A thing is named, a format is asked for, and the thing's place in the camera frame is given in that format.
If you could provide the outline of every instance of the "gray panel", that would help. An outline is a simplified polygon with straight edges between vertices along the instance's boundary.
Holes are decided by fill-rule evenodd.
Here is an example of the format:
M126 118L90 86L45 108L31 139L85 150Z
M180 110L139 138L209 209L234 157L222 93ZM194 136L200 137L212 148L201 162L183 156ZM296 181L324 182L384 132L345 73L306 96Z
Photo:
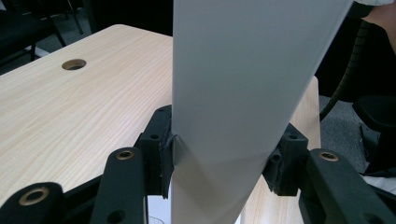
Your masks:
M348 0L176 0L172 223L234 223Z

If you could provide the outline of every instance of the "light wood tabletop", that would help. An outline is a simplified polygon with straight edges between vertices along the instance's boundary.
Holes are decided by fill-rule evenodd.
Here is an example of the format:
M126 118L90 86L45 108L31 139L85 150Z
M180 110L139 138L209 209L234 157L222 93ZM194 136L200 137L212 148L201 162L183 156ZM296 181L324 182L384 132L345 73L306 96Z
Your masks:
M101 175L107 156L172 103L172 47L172 37L115 25L0 76L0 204L33 183L68 191ZM86 65L62 68L74 59ZM315 78L292 123L320 147ZM267 192L261 179L241 222L302 221L297 199Z

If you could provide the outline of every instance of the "wooden table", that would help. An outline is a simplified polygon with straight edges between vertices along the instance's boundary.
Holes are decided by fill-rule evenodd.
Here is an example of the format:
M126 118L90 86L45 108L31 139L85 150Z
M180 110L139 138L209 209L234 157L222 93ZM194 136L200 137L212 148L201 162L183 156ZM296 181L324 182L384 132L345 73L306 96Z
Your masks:
M172 37L116 25L0 76L0 204L33 183L68 191L99 176L107 156L171 104L172 46ZM62 69L73 59L87 64ZM320 146L315 79L292 123L309 147ZM260 181L242 223L296 223L299 214L296 199L279 199Z

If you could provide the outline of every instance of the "black cable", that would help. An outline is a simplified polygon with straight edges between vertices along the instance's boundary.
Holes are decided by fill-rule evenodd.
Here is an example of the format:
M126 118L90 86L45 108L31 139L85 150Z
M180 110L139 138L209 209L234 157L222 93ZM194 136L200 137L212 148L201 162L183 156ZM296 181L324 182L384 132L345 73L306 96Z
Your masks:
M355 74L356 69L358 68L359 61L361 60L361 55L365 46L366 36L370 30L371 24L367 21L361 21L361 27L359 28L358 34L355 38L355 44L353 46L352 53L349 58L349 63L346 67L346 71L338 84L337 88L335 89L332 97L330 98L329 103L320 111L319 118L322 121L335 104L338 102L342 94L344 93L345 89L350 83L350 79Z

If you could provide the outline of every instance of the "floor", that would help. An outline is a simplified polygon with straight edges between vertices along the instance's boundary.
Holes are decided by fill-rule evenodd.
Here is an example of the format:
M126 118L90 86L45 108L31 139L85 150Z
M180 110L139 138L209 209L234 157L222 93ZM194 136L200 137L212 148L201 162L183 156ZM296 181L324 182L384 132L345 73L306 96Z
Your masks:
M53 18L66 45L70 45L91 34L87 15L83 8L78 10L77 16L84 32L83 35L79 34L73 17L69 16L69 20L66 20L64 15ZM37 46L49 53L61 48L61 44L55 35L40 41L37 43ZM29 63L29 55L25 55L12 63L0 67L0 76L26 63ZM320 109L328 101L328 97L320 96ZM351 104L338 102L330 114L321 122L320 131L323 148L344 154L358 172L363 172L367 164L364 160L361 145L360 124L361 121L354 113Z

